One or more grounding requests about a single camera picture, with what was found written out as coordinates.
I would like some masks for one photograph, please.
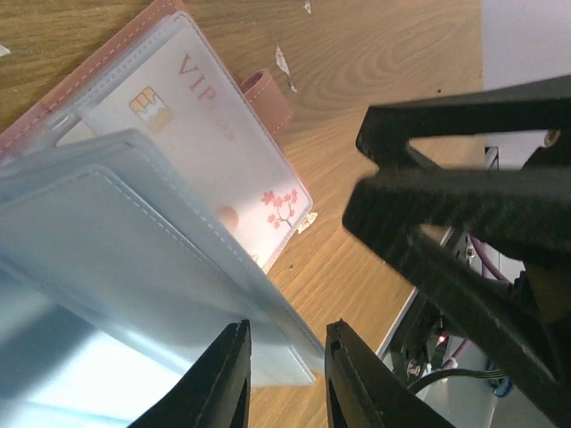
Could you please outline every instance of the wallet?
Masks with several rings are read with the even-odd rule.
[[[252,385],[313,383],[323,345],[264,274],[312,205],[291,118],[156,0],[0,135],[0,269],[179,374],[249,319]]]

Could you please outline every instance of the flower illustration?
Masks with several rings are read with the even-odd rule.
[[[293,189],[292,192],[286,193],[283,196],[276,196],[272,191],[264,192],[264,197],[261,199],[264,205],[269,205],[271,202],[276,210],[268,216],[268,223],[273,224],[273,227],[279,229],[282,223],[294,227],[290,218],[295,215],[293,205],[297,202],[297,190]]]
[[[265,192],[264,193],[264,197],[261,198],[261,201],[264,202],[265,205],[268,205],[270,202],[272,202],[275,198],[275,195],[273,192]]]

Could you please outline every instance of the black cable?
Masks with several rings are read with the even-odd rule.
[[[465,376],[474,377],[476,379],[492,380],[502,379],[506,377],[506,374],[501,370],[491,370],[489,372],[478,372],[477,370],[469,370],[467,368],[451,368],[448,370],[439,370],[418,379],[411,386],[409,386],[409,391],[416,395],[431,383],[438,382],[442,379],[453,376]]]

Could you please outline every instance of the pink flower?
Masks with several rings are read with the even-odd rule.
[[[274,193],[273,192],[264,192],[264,197],[261,198],[261,201],[264,202],[265,205],[268,205],[270,202],[274,200]]]

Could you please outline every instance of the wooden table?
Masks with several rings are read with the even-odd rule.
[[[319,216],[269,276],[325,340],[342,317],[376,349],[410,286],[343,230],[356,179],[373,165],[354,146],[370,103],[482,85],[478,0],[199,0],[189,7],[228,68],[270,68],[294,107],[278,143]],[[0,0],[0,131],[140,12],[149,0]],[[276,65],[280,46],[298,92]],[[471,139],[423,141],[443,165],[481,164]],[[325,385],[252,392],[251,427],[327,426]]]

